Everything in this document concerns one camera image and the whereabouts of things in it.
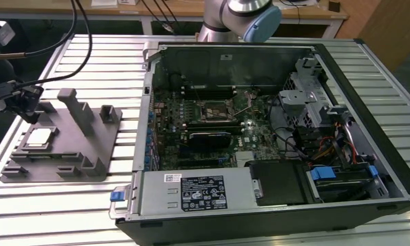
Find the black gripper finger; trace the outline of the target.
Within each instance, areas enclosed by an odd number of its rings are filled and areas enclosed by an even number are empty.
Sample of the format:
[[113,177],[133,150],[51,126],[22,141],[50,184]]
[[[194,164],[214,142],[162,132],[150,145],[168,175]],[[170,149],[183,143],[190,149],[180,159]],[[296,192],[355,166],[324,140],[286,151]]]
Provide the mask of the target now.
[[26,86],[21,89],[17,98],[17,114],[25,122],[34,124],[39,114],[35,113],[39,97],[43,92],[41,86]]

